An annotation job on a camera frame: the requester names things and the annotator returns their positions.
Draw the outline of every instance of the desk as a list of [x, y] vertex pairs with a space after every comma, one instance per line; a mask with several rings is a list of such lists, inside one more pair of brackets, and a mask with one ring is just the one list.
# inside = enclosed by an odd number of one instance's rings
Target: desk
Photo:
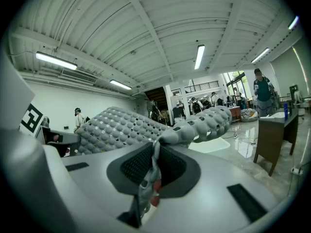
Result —
[[241, 121], [241, 109], [239, 106], [229, 108], [232, 114], [232, 122]]
[[272, 166], [269, 171], [269, 176], [271, 176], [276, 167], [283, 140], [289, 141], [292, 144], [290, 155], [293, 154], [298, 129], [298, 110], [293, 109], [292, 114], [289, 115], [286, 121], [285, 118], [259, 118], [258, 121], [258, 143], [254, 163], [257, 162], [259, 154], [270, 161]]
[[253, 100], [247, 100], [246, 103], [247, 103], [248, 108], [252, 108], [252, 109], [254, 108]]

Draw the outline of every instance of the fluorescent light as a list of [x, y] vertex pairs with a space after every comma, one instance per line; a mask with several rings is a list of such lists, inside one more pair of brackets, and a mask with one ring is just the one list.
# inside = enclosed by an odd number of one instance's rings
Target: fluorescent light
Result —
[[126, 89], [126, 90], [131, 90], [132, 88], [127, 86], [127, 85], [124, 85], [118, 81], [115, 81], [115, 80], [110, 80], [110, 83], [112, 84], [115, 84], [115, 85], [118, 85], [118, 86], [121, 86], [122, 88]]
[[198, 46], [198, 52], [196, 54], [196, 61], [195, 61], [194, 70], [199, 69], [199, 67], [200, 67], [201, 60], [202, 60], [203, 53], [204, 53], [204, 49], [205, 49], [204, 45]]
[[296, 16], [295, 19], [292, 21], [292, 23], [288, 26], [288, 29], [291, 30], [296, 23], [298, 22], [299, 16]]
[[256, 60], [260, 59], [268, 51], [270, 51], [270, 49], [266, 48], [260, 55], [258, 55], [255, 59], [252, 60], [252, 63], [254, 63]]
[[71, 63], [71, 62], [68, 62], [68, 61], [56, 58], [56, 57], [54, 57], [52, 55], [48, 55], [48, 54], [45, 54], [45, 53], [42, 53], [42, 52], [37, 52], [35, 54], [35, 57], [38, 60], [43, 60], [43, 61], [51, 62], [53, 64], [56, 64], [56, 65], [59, 65], [59, 66], [62, 66], [62, 67], [67, 67], [67, 68], [72, 69], [72, 70], [75, 70], [77, 68], [77, 65], [74, 64], [74, 63]]
[[301, 67], [303, 76], [304, 76], [304, 78], [305, 78], [305, 82], [306, 82], [306, 86], [307, 86], [308, 95], [310, 95], [310, 90], [309, 90], [309, 86], [308, 86], [308, 80], [307, 80], [307, 75], [306, 75], [305, 69], [304, 69], [304, 67], [303, 67], [303, 65], [302, 65], [302, 63], [301, 63], [301, 60], [300, 60], [300, 58], [299, 58], [299, 55], [298, 55], [296, 49], [295, 49], [294, 47], [292, 47], [292, 48], [293, 48], [293, 50], [294, 50], [294, 52], [295, 52], [295, 54], [296, 54], [296, 57], [297, 57], [297, 59], [298, 59], [298, 61], [299, 61], [299, 64], [300, 64], [300, 67]]

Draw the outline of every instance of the backpack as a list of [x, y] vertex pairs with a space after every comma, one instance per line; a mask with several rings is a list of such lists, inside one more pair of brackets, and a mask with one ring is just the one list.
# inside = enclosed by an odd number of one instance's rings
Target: backpack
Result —
[[210, 104], [210, 102], [208, 100], [205, 100], [205, 108], [208, 109], [212, 107], [212, 105]]
[[152, 112], [151, 114], [151, 120], [158, 122], [158, 114], [155, 112]]
[[192, 109], [194, 114], [201, 112], [201, 106], [197, 102], [193, 103]]

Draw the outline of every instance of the window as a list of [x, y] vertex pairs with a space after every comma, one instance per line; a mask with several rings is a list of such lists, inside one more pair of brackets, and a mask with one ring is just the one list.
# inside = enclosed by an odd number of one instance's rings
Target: window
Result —
[[[228, 83], [232, 82], [236, 77], [238, 77], [239, 75], [241, 75], [243, 73], [244, 73], [244, 71], [235, 71], [235, 72], [224, 73], [226, 83], [228, 84]], [[235, 80], [234, 84], [232, 84], [232, 85], [229, 84], [227, 87], [228, 87], [228, 91], [229, 91], [230, 95], [234, 95], [233, 88], [236, 87], [238, 89], [238, 91], [240, 91], [242, 93], [244, 98], [248, 98], [248, 99], [252, 98], [250, 86], [248, 84], [248, 81], [247, 81], [247, 78], [245, 75], [242, 78]]]
[[248, 99], [251, 99], [252, 98], [252, 93], [251, 93], [250, 86], [248, 84], [246, 76], [242, 77], [242, 82], [243, 82], [243, 86], [244, 86], [244, 89], [245, 89], [246, 97]]
[[243, 89], [242, 81], [239, 80], [238, 82], [236, 82], [236, 84], [238, 87], [238, 91], [241, 92], [242, 96], [245, 98], [245, 91]]
[[234, 80], [233, 72], [228, 73], [230, 80]]
[[225, 82], [226, 83], [229, 83], [230, 82], [230, 79], [229, 79], [229, 76], [227, 73], [224, 73], [224, 77], [225, 77]]
[[229, 85], [229, 86], [228, 86], [228, 91], [229, 91], [229, 94], [230, 94], [230, 95], [234, 95], [232, 85]]

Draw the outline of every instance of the glossy floor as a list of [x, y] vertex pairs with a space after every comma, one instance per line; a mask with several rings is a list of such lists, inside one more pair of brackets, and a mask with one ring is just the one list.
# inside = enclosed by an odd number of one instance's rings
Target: glossy floor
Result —
[[[289, 155], [291, 143], [284, 141], [276, 168], [270, 177], [268, 171], [271, 163], [259, 156], [255, 164], [253, 162], [258, 137], [258, 121], [249, 123], [236, 123], [231, 125], [230, 131], [223, 135], [230, 147], [225, 150], [213, 151], [208, 154], [228, 160], [235, 166], [261, 182], [270, 190], [279, 201], [299, 190], [310, 165], [311, 160], [311, 115], [306, 113], [299, 117], [298, 134], [292, 156]], [[302, 162], [303, 175], [298, 177], [291, 173], [291, 168]]]

